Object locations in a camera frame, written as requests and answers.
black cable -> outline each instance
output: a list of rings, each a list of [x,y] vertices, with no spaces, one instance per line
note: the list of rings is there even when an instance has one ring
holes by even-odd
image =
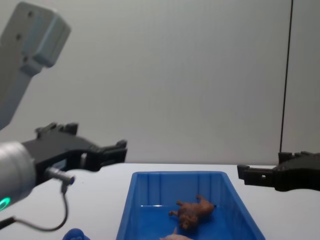
[[[62,184],[61,193],[62,193],[62,198],[63,198],[63,203],[64,203],[65,214],[64,214],[63,221],[58,226],[53,227],[53,228],[41,227],[41,226],[35,225],[31,222],[28,222],[26,220],[19,219],[19,218],[16,218],[15,216],[12,216],[12,217],[9,217],[5,220],[0,221],[0,230],[13,224],[13,223],[20,223],[20,224],[23,224],[29,228],[32,228],[32,229],[35,229],[35,230],[38,230],[41,232],[53,232],[53,231],[56,231],[56,230],[62,228],[63,225],[65,225],[65,223],[67,222],[68,215],[69,215],[68,202],[67,202],[67,198],[66,198],[67,189],[68,189],[68,186],[65,184]]]
[[[287,81],[288,81],[289,53],[290,53],[290,41],[291,41],[291,27],[292,27],[292,12],[293,12],[293,9],[294,9],[294,0],[291,0],[288,49],[287,49],[287,53],[286,53],[284,94],[283,94],[283,106],[282,106],[281,135],[280,135],[280,148],[279,148],[279,152],[280,153],[282,152],[282,141],[283,141],[283,136],[284,136],[284,121],[285,121],[285,109],[286,109]]]
[[[45,227],[37,226],[37,225],[35,225],[35,224],[31,223],[31,222],[28,222],[26,220],[23,220],[23,219],[19,219],[19,218],[15,218],[15,217],[13,217],[13,218],[14,218],[16,223],[20,223],[20,224],[26,225],[26,226],[28,226],[28,227],[30,227],[32,229],[38,230],[38,231],[42,231],[42,232],[53,232],[53,231],[56,231],[56,230],[62,228],[65,225],[65,223],[66,223],[66,221],[68,219],[68,215],[69,215],[69,208],[68,208],[68,203],[67,203],[67,198],[66,198],[66,194],[65,193],[62,194],[62,198],[63,198],[64,209],[65,209],[64,219],[56,227],[45,228]]]

white wall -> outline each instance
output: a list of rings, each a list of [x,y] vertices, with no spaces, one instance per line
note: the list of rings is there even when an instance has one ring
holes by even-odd
[[[320,2],[294,1],[283,151],[320,151]]]
[[[1,1],[1,31],[17,2]],[[130,162],[277,161],[290,0],[34,2],[72,33],[1,141],[77,121],[100,145],[128,139]]]

blue tray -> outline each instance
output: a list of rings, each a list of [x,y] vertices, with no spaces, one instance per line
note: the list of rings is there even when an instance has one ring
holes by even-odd
[[[173,233],[176,201],[196,202],[200,194],[217,205],[196,232],[178,234],[193,240],[265,240],[230,182],[219,171],[136,172],[116,240],[158,240]]]

brown toy dog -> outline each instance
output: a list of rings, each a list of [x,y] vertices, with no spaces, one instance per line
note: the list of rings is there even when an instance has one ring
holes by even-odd
[[[209,216],[215,209],[215,205],[207,201],[201,195],[197,195],[199,203],[176,201],[180,206],[178,211],[170,211],[169,216],[175,215],[179,218],[179,226],[185,231],[197,228],[199,218]]]

silver cylindrical joint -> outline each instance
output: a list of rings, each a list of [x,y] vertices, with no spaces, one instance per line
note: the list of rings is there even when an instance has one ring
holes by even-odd
[[[0,211],[27,197],[36,183],[34,160],[19,142],[0,143]]]
[[[74,176],[70,176],[66,174],[64,171],[60,171],[59,169],[54,167],[48,167],[45,170],[45,173],[47,174],[49,179],[61,180],[63,184],[66,186],[74,184],[76,179]]]

